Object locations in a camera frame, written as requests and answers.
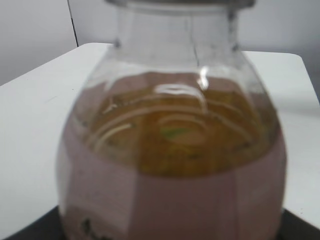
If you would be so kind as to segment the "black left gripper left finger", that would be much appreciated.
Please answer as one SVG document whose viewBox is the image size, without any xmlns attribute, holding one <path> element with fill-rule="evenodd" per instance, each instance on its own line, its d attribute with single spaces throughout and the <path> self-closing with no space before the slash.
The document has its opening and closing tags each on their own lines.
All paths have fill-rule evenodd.
<svg viewBox="0 0 320 240">
<path fill-rule="evenodd" d="M 45 215 L 4 238 L 5 240 L 62 240 L 63 228 L 59 215 L 58 206 L 51 209 Z"/>
</svg>

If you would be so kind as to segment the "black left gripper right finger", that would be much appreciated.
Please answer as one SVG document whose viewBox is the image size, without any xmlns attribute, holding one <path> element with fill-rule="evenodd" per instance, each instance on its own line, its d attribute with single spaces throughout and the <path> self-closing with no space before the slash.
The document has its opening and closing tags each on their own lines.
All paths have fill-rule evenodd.
<svg viewBox="0 0 320 240">
<path fill-rule="evenodd" d="M 288 210 L 282 214 L 280 240 L 320 240 L 320 230 Z"/>
</svg>

